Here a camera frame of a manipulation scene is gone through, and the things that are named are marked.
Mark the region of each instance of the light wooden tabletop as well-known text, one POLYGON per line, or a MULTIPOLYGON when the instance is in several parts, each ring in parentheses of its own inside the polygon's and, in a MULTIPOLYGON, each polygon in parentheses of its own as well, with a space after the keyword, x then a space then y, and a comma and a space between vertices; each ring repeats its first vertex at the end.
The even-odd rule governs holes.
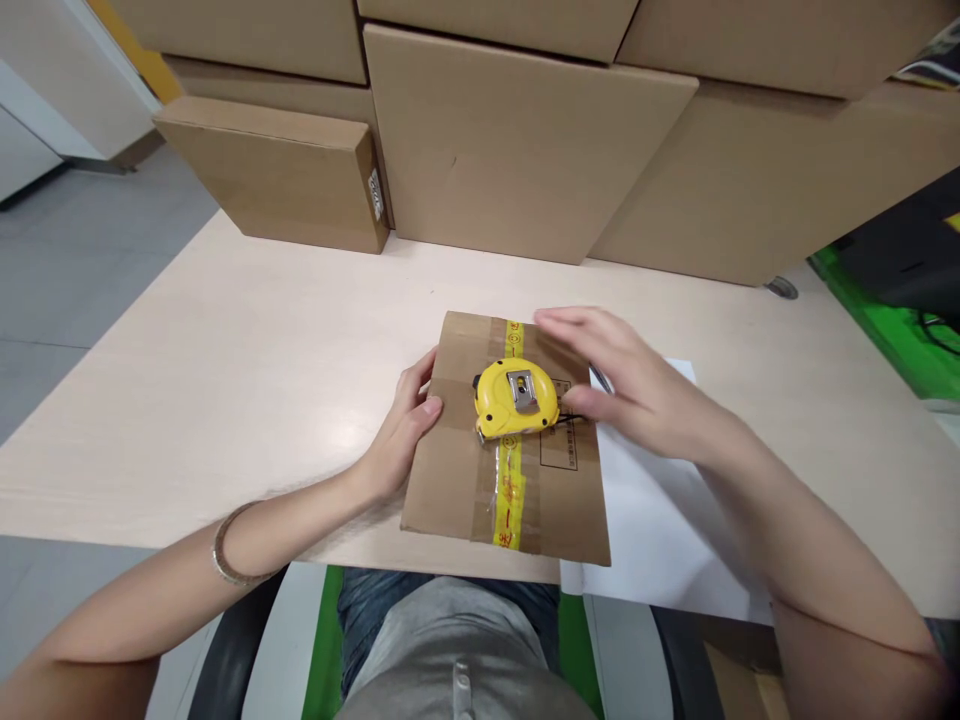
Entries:
MULTIPOLYGON (((593 304, 745 418, 920 611, 960 617, 960 452, 806 267, 800 297, 587 260, 391 239, 381 256, 243 237, 223 214, 0 448, 0 533, 161 547, 366 448, 447 310, 593 304)), ((556 582, 557 562, 401 533, 399 503, 308 553, 556 582)))

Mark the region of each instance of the tape measure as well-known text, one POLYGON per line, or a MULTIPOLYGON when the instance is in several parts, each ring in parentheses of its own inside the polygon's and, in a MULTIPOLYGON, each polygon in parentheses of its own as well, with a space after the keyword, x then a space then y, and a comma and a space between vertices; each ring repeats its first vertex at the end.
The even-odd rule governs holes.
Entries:
POLYGON ((497 360, 473 379, 473 389, 481 444, 505 435, 541 432, 560 419, 553 381, 529 360, 497 360))

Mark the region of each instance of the cardboard box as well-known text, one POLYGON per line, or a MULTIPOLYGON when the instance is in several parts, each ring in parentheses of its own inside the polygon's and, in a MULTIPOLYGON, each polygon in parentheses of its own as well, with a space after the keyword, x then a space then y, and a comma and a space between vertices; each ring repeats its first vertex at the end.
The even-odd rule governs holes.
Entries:
POLYGON ((363 17, 611 63, 637 0, 358 0, 363 17))
POLYGON ((397 233, 579 263, 697 81, 367 25, 397 233))
POLYGON ((960 97, 704 80, 590 257, 759 285, 960 165, 960 97))
POLYGON ((252 70, 234 65, 164 55, 164 61, 187 95, 214 100, 262 105, 291 112, 322 115, 338 120, 362 122, 370 127, 377 148, 380 189, 387 209, 387 223, 393 227, 390 188, 380 147, 380 129, 370 88, 324 82, 298 75, 252 70))
POLYGON ((957 14, 951 0, 643 0, 617 62, 857 99, 957 14))
POLYGON ((379 253, 389 230, 362 123, 182 97, 154 118, 240 231, 379 253))
POLYGON ((790 710, 777 675, 755 672, 706 646, 720 694, 723 715, 737 720, 790 720, 790 710))
POLYGON ((593 423, 578 420, 539 434, 478 442, 473 378, 514 355, 543 368, 560 395, 590 382, 586 360, 535 325, 448 312, 429 388, 443 399, 443 413, 417 446, 400 526, 609 566, 593 423), (508 452, 514 476, 505 470, 508 452), (525 480, 512 481, 521 475, 525 480))
POLYGON ((352 0, 111 0, 147 50, 365 85, 352 0))

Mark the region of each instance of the left hand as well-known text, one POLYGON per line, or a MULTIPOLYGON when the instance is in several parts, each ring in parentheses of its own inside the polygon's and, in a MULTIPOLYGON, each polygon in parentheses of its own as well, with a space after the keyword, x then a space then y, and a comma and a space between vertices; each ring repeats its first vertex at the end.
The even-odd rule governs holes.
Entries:
POLYGON ((370 449, 354 466, 357 481, 377 499, 385 499, 403 485, 410 474, 413 453, 420 438, 433 427, 443 401, 426 397, 421 388, 430 382, 437 348, 433 348, 400 374, 393 405, 370 449))

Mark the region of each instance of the bangle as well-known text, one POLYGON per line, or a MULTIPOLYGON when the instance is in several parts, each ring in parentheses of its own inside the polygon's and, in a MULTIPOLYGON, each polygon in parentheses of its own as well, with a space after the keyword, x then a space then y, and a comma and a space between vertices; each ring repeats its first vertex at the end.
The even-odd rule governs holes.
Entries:
POLYGON ((237 516, 240 513, 248 508, 253 507, 257 504, 257 502, 259 501, 241 505, 232 513, 227 515, 223 522, 220 523, 220 527, 217 528, 216 537, 213 539, 213 566, 217 568, 217 572, 220 573, 220 577, 229 583, 239 585, 241 587, 262 583, 264 580, 269 580, 277 574, 277 571, 274 570, 273 572, 264 573, 263 575, 244 575, 243 573, 238 573, 236 570, 230 567, 230 563, 228 563, 227 559, 223 556, 223 538, 226 536, 230 525, 233 524, 233 521, 237 519, 237 516))

